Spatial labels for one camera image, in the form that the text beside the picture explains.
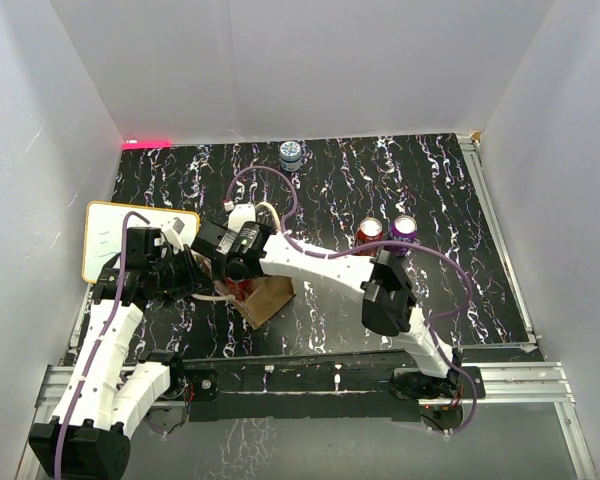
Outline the red cola can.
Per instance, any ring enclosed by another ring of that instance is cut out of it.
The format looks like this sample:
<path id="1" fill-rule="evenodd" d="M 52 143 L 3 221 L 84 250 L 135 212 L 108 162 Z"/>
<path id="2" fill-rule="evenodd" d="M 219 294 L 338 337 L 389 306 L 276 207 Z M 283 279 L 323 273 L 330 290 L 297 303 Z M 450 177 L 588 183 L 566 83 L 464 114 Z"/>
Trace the red cola can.
<path id="1" fill-rule="evenodd" d="M 374 217 L 364 218 L 356 232 L 355 246 L 367 245 L 383 239 L 383 224 Z"/>
<path id="2" fill-rule="evenodd" d="M 232 280 L 227 278 L 225 285 L 229 293 L 236 301 L 244 302 L 253 292 L 254 284 L 252 279 Z"/>

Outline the patterned canvas tote bag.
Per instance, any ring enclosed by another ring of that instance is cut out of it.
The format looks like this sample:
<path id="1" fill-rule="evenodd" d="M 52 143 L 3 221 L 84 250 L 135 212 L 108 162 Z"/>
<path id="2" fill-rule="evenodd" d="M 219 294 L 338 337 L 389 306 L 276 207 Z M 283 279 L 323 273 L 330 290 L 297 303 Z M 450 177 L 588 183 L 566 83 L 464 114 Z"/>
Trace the patterned canvas tote bag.
<path id="1" fill-rule="evenodd" d="M 275 231 L 273 235 L 281 231 L 281 222 L 275 209 L 266 202 L 256 205 L 252 203 L 239 204 L 231 210 L 224 225 L 213 223 L 238 231 L 247 221 L 256 221 L 271 226 Z M 197 263 L 210 277 L 215 291 L 230 302 L 254 329 L 261 327 L 273 318 L 295 296 L 293 283 L 289 277 L 273 276 L 263 272 L 264 276 L 252 279 L 254 284 L 252 294 L 244 302 L 236 301 L 225 285 L 226 279 L 213 280 L 210 261 L 194 250 L 193 252 Z"/>

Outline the purple soda can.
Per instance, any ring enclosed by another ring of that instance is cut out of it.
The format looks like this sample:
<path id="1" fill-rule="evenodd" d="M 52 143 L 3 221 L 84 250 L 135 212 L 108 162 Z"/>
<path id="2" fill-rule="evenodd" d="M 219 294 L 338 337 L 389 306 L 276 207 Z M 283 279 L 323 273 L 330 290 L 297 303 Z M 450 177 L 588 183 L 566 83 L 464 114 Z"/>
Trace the purple soda can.
<path id="1" fill-rule="evenodd" d="M 390 225 L 387 239 L 390 241 L 414 242 L 418 229 L 416 220 L 409 215 L 397 216 Z"/>

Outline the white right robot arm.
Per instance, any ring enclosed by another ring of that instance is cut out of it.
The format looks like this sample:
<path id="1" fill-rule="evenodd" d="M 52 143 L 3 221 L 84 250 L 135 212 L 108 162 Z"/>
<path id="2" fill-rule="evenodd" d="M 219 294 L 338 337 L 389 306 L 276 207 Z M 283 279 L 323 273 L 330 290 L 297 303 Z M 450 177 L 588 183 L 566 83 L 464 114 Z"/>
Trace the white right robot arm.
<path id="1" fill-rule="evenodd" d="M 191 248 L 211 264 L 215 280 L 289 277 L 322 285 L 357 307 L 362 325 L 380 336 L 398 337 L 418 368 L 408 387 L 417 398 L 446 397 L 462 376 L 453 348 L 425 319 L 402 259 L 383 241 L 365 246 L 373 256 L 356 256 L 298 242 L 255 221 L 239 231 L 204 222 Z"/>

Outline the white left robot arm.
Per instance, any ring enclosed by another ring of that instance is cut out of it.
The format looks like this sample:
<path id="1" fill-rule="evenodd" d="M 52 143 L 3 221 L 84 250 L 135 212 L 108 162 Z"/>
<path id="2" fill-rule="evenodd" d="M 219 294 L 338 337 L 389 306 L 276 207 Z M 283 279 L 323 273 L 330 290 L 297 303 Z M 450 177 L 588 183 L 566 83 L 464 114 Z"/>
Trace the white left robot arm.
<path id="1" fill-rule="evenodd" d="M 180 220 L 162 227 L 128 227 L 120 253 L 107 260 L 92 296 L 84 343 L 64 393 L 28 442 L 54 479 L 119 479 L 130 440 L 161 396 L 187 387 L 179 354 L 152 350 L 129 376 L 122 367 L 148 304 L 195 292 L 200 270 Z"/>

